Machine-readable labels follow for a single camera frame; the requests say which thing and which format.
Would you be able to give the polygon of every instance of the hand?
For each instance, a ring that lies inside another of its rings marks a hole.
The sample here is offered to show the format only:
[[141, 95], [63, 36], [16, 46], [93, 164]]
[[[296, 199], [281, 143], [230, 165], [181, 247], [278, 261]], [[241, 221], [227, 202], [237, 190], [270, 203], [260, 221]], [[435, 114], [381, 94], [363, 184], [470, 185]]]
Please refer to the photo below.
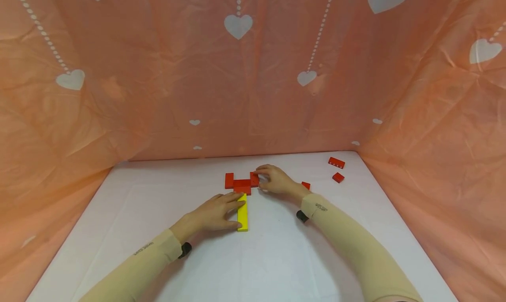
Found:
[[199, 231], [219, 231], [220, 229], [238, 229], [239, 222], [227, 221], [227, 213], [240, 208], [244, 201], [237, 201], [243, 193], [231, 192], [226, 195], [217, 194], [204, 202], [192, 212], [184, 215], [170, 230], [179, 242], [185, 242]]
[[262, 165], [254, 173], [267, 176], [268, 182], [260, 182], [260, 189], [288, 195], [297, 205], [302, 203], [304, 196], [311, 193], [305, 186], [293, 181], [282, 169], [276, 166]]

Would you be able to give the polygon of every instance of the pink curtain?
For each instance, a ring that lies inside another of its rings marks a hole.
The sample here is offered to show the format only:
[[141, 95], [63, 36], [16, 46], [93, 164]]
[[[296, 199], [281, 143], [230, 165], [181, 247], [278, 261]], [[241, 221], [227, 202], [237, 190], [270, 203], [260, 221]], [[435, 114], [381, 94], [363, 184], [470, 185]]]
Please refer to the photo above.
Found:
[[506, 297], [506, 0], [0, 0], [0, 299], [122, 160], [356, 150], [462, 302]]

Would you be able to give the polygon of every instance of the yellow block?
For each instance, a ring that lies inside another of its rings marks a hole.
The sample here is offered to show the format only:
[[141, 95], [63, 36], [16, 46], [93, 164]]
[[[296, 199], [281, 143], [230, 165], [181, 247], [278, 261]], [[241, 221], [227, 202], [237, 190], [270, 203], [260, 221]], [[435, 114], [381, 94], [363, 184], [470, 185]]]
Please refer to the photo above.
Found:
[[247, 232], [248, 231], [248, 200], [246, 198], [246, 193], [239, 198], [237, 201], [246, 201], [243, 206], [237, 209], [237, 222], [242, 224], [242, 228], [237, 229], [237, 232]]

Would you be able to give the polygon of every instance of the forearm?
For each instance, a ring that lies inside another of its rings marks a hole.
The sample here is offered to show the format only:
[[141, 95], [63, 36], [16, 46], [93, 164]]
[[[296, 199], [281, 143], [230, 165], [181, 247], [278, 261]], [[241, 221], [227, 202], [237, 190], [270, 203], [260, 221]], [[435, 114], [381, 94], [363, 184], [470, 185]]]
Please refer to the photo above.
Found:
[[422, 302], [390, 253], [349, 215], [316, 194], [301, 209], [352, 264], [366, 302]]
[[181, 243], [166, 229], [97, 283], [80, 302], [136, 302], [156, 276], [181, 253]]

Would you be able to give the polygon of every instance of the dotted line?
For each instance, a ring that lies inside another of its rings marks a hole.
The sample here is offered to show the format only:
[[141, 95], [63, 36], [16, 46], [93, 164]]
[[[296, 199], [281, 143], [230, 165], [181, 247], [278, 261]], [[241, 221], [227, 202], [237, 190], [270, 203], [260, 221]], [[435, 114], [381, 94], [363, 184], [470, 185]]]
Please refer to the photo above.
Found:
[[63, 59], [61, 58], [60, 54], [56, 50], [56, 47], [54, 46], [53, 42], [47, 35], [47, 32], [44, 31], [44, 27], [40, 23], [40, 21], [37, 19], [37, 16], [33, 13], [33, 10], [30, 8], [30, 5], [26, 2], [26, 0], [19, 0], [23, 2], [23, 7], [26, 8], [26, 12], [30, 15], [30, 18], [33, 20], [35, 25], [37, 25], [37, 29], [39, 30], [40, 34], [44, 36], [44, 39], [46, 40], [47, 44], [49, 45], [49, 48], [53, 51], [54, 58], [56, 58], [57, 62], [60, 63], [60, 66], [63, 67], [63, 69], [67, 72], [67, 74], [70, 75], [69, 68], [67, 65], [63, 62]]
[[320, 38], [322, 37], [323, 27], [325, 26], [325, 22], [327, 20], [327, 14], [329, 13], [330, 2], [332, 2], [332, 0], [327, 1], [327, 8], [325, 9], [325, 14], [323, 15], [322, 24], [320, 25], [320, 31], [318, 32], [318, 36], [316, 37], [315, 46], [313, 49], [313, 53], [311, 54], [311, 59], [309, 60], [309, 65], [307, 65], [306, 72], [309, 72], [311, 69], [311, 65], [313, 65], [313, 59], [315, 58], [316, 50], [318, 49], [318, 44], [320, 43]]
[[[494, 33], [494, 37], [495, 36], [499, 36], [499, 32], [502, 31], [503, 29], [505, 29], [505, 26], [506, 26], [506, 22], [503, 22], [502, 25], [497, 29], [497, 31]], [[495, 40], [495, 38], [493, 37], [490, 37], [488, 39], [489, 42], [493, 42]]]
[[241, 0], [237, 0], [237, 15], [241, 15]]

